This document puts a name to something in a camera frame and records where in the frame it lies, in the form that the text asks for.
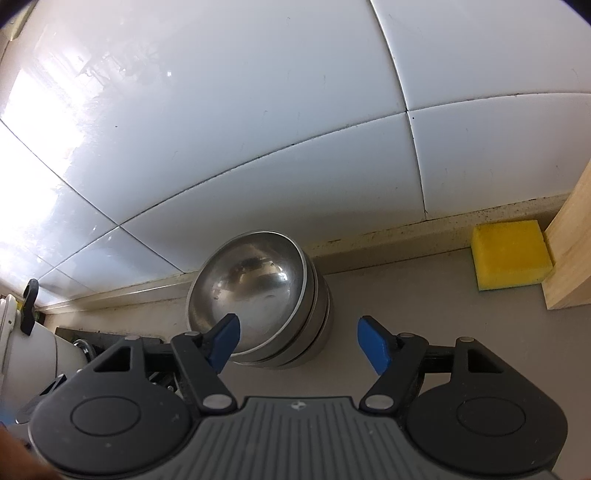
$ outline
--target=wooden block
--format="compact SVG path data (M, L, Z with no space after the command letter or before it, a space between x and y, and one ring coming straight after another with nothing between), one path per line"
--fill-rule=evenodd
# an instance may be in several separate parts
M546 306L591 303L591 162L545 232L554 261L542 282Z

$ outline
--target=white bucket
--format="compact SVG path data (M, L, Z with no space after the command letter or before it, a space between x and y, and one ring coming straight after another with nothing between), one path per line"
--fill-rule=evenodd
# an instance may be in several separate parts
M0 408L14 415L52 380L71 378L87 363L81 349L35 323L31 334L20 329L17 301L0 300Z

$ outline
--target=yellow sponge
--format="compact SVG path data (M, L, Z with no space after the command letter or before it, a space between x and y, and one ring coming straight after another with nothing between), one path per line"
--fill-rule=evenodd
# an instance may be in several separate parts
M479 290L540 283L552 270L537 220L477 225L472 256Z

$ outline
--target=wall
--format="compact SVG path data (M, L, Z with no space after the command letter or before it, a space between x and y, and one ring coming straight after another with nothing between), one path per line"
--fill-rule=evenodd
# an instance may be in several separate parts
M567 193L591 28L507 8L40 2L0 64L1 166L27 185L1 193L0 277L49 304L194 271L248 230L309 244Z

